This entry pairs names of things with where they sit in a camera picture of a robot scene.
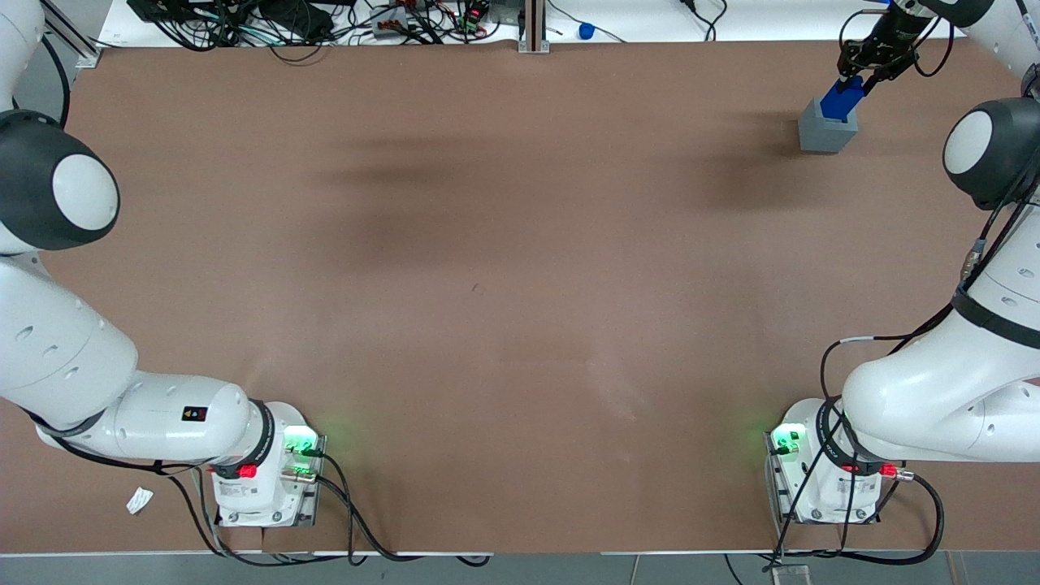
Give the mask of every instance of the metal bracket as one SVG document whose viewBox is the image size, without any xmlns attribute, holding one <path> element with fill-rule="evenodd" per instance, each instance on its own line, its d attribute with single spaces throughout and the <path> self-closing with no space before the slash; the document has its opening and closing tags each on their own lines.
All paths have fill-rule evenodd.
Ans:
<svg viewBox="0 0 1040 585">
<path fill-rule="evenodd" d="M 548 41 L 542 41 L 542 47 L 539 48 L 538 50 L 534 50 L 532 51 L 532 50 L 529 50 L 526 41 L 520 41 L 517 44 L 517 50 L 519 50 L 521 53 L 532 53 L 532 54 L 536 54 L 536 55 L 544 55 L 544 54 L 546 54 L 546 53 L 549 52 L 549 42 Z"/>
<path fill-rule="evenodd" d="M 70 49 L 79 55 L 76 61 L 76 69 L 94 69 L 98 67 L 98 59 L 101 58 L 101 51 L 94 45 L 89 36 L 80 32 L 72 20 L 54 5 L 51 0 L 41 0 L 44 8 L 44 18 L 48 30 L 61 40 Z"/>
<path fill-rule="evenodd" d="M 98 54 L 94 56 L 76 59 L 76 69 L 97 69 L 99 60 L 101 60 L 101 51 L 98 51 Z"/>
<path fill-rule="evenodd" d="M 547 54 L 549 41 L 545 37 L 545 0 L 524 0 L 523 37 L 517 45 L 521 53 Z"/>
</svg>

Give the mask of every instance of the power cable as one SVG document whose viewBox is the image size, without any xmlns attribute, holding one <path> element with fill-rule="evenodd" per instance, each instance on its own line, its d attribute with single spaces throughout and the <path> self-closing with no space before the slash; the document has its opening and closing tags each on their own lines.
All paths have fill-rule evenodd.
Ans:
<svg viewBox="0 0 1040 585">
<path fill-rule="evenodd" d="M 61 65 L 61 57 L 58 56 L 58 52 L 54 50 L 54 45 L 51 45 L 51 41 L 47 39 L 47 35 L 40 37 L 40 42 L 44 44 L 44 48 L 47 49 L 48 54 L 51 55 L 51 61 L 54 62 L 54 69 L 57 71 L 58 80 L 61 82 L 61 117 L 58 119 L 58 124 L 63 130 L 66 124 L 69 122 L 69 107 L 72 103 L 72 85 L 69 83 L 69 75 L 64 71 L 64 66 Z"/>
</svg>

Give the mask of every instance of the sticker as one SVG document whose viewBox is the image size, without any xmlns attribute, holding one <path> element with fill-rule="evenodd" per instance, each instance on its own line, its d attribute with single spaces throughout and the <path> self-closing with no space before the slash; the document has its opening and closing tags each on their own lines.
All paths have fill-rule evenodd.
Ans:
<svg viewBox="0 0 1040 585">
<path fill-rule="evenodd" d="M 237 483 L 220 483 L 220 495 L 241 498 L 244 494 L 244 489 Z"/>
<path fill-rule="evenodd" d="M 209 408 L 205 406 L 185 406 L 184 411 L 181 413 L 181 421 L 188 423 L 205 423 L 206 412 L 208 411 Z"/>
</svg>

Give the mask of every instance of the gray block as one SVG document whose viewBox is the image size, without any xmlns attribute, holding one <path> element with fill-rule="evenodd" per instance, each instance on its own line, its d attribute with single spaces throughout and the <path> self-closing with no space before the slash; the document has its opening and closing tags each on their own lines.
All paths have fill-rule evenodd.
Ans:
<svg viewBox="0 0 1040 585">
<path fill-rule="evenodd" d="M 806 152 L 841 152 L 858 131 L 855 109 L 844 122 L 830 120 L 820 109 L 820 98 L 813 98 L 798 119 L 798 142 Z"/>
</svg>

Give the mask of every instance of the table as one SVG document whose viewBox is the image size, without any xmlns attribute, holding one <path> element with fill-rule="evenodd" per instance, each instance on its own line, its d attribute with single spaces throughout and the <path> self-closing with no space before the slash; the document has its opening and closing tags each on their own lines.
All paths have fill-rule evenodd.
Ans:
<svg viewBox="0 0 1040 585">
<path fill-rule="evenodd" d="M 705 25 L 694 18 L 679 0 L 553 0 L 558 7 L 579 20 L 591 22 L 632 43 L 697 42 L 704 40 Z M 818 41 L 837 40 L 841 24 L 853 12 L 882 5 L 862 0 L 730 0 L 726 15 L 719 21 L 720 41 Z M 320 5 L 329 11 L 335 6 Z M 704 0 L 698 10 L 713 19 L 722 7 L 718 0 Z M 612 43 L 608 36 L 597 34 L 592 42 L 578 37 L 578 23 L 558 10 L 547 9 L 546 24 L 555 30 L 547 39 L 552 44 Z M 368 8 L 359 2 L 359 20 L 367 18 Z M 864 16 L 850 23 L 849 39 L 862 39 L 870 31 L 877 17 Z M 345 14 L 335 19 L 338 26 L 346 23 Z M 491 39 L 501 41 L 517 37 L 517 27 L 502 25 Z M 99 40 L 122 47 L 174 47 L 154 25 L 141 22 L 126 4 L 113 0 Z"/>
<path fill-rule="evenodd" d="M 872 94 L 842 154 L 802 154 L 795 120 L 834 53 L 371 47 L 300 68 L 111 50 L 70 131 L 119 177 L 120 222 L 44 261 L 141 368 L 297 406 L 392 549 L 766 550 L 761 432 L 816 395 L 831 340 L 907 331 L 948 299 L 985 213 L 942 142 L 1017 92 L 958 42 L 941 75 Z M 885 349 L 835 355 L 834 387 Z M 201 549 L 163 480 L 49 449 L 6 403 L 0 444 L 3 468 L 32 463 L 0 475 L 3 552 Z M 913 468 L 945 500 L 944 548 L 1040 546 L 1037 465 Z M 131 517 L 137 485 L 156 497 Z M 922 545 L 922 495 L 901 490 L 850 545 Z M 234 545 L 341 551 L 324 505 L 316 528 Z"/>
</svg>

